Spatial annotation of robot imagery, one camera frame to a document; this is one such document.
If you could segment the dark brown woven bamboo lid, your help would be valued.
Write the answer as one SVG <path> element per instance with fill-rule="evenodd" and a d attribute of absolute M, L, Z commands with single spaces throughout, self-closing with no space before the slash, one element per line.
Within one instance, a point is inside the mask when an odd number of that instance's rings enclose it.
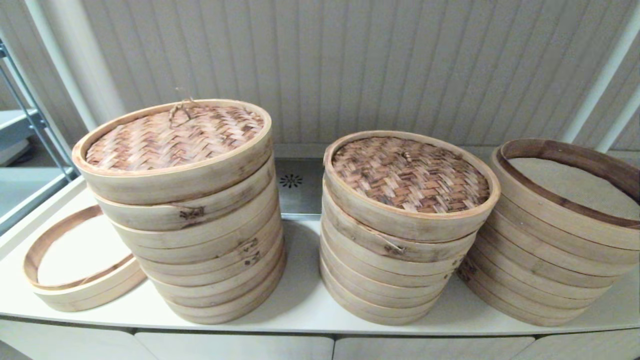
<path fill-rule="evenodd" d="M 339 137 L 323 157 L 323 197 L 398 239 L 446 243 L 478 231 L 501 197 L 498 176 L 459 146 L 417 133 Z"/>

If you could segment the light bamboo lid frayed handle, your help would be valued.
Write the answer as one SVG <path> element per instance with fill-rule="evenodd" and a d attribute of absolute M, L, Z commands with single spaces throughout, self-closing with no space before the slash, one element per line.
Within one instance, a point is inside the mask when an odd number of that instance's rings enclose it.
<path fill-rule="evenodd" d="M 272 155 L 272 117 L 230 99 L 185 99 L 130 112 L 82 137 L 71 159 L 93 193 L 125 205 L 202 198 Z"/>

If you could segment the reddish-brown woven bamboo lid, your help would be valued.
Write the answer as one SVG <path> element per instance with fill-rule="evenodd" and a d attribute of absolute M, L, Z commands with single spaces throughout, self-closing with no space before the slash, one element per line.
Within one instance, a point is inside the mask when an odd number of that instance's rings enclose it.
<path fill-rule="evenodd" d="M 456 267 L 466 257 L 478 234 L 476 230 L 464 237 L 446 242 L 423 243 L 383 233 L 357 221 L 345 212 L 336 203 L 333 193 L 324 181 L 322 182 L 322 207 L 334 227 L 348 239 L 378 255 L 403 261 L 421 264 L 450 262 L 451 267 Z"/>

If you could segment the stainless steel drain tray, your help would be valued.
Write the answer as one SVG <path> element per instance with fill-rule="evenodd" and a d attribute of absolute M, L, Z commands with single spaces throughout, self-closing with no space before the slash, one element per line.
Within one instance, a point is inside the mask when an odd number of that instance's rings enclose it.
<path fill-rule="evenodd" d="M 323 163 L 320 158 L 276 158 L 276 184 L 282 217 L 317 221 L 322 214 Z"/>

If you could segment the beige cabinet door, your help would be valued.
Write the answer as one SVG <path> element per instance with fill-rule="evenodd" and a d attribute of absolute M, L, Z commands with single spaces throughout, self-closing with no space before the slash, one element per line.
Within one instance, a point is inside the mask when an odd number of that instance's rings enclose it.
<path fill-rule="evenodd" d="M 511 360 L 534 337 L 394 338 L 345 337 L 333 360 Z"/>
<path fill-rule="evenodd" d="M 33 360 L 158 360 L 120 330 L 0 320 L 0 341 Z"/>
<path fill-rule="evenodd" d="M 138 332 L 158 360 L 332 360 L 331 337 Z"/>

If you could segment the thin white pole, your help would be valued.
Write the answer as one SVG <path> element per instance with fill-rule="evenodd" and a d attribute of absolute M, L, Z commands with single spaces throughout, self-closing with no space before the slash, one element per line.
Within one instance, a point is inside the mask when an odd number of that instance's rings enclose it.
<path fill-rule="evenodd" d="M 640 34 L 640 0 L 633 0 L 634 7 L 631 10 L 630 18 L 617 39 L 608 59 L 601 67 L 597 78 L 587 92 L 582 104 L 578 108 L 573 119 L 566 127 L 560 137 L 560 141 L 572 143 L 583 129 L 586 121 L 594 111 L 601 97 L 604 95 L 615 73 L 621 66 L 624 58 L 629 52 L 635 38 Z"/>
<path fill-rule="evenodd" d="M 640 109 L 640 83 L 636 86 L 626 105 L 611 123 L 594 150 L 600 153 L 608 152 L 638 109 Z"/>

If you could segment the pale grey shelf board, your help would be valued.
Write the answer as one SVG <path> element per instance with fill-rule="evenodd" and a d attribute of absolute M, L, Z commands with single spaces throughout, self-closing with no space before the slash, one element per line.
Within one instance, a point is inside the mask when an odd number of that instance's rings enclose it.
<path fill-rule="evenodd" d="M 0 167 L 9 166 L 31 148 L 34 126 L 22 110 L 0 111 Z"/>

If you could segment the grey metal rack frame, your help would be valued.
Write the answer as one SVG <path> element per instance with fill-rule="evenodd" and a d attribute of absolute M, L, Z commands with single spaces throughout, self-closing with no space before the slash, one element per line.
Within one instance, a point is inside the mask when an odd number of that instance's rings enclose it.
<path fill-rule="evenodd" d="M 80 175 L 78 169 L 72 164 L 70 155 L 64 150 L 62 141 L 58 139 L 51 129 L 51 123 L 44 114 L 25 78 L 21 75 L 18 65 L 13 59 L 7 44 L 0 38 L 0 79 L 11 94 L 18 110 L 25 112 L 27 118 L 35 130 L 35 137 L 46 150 L 55 166 L 62 169 L 71 167 Z"/>

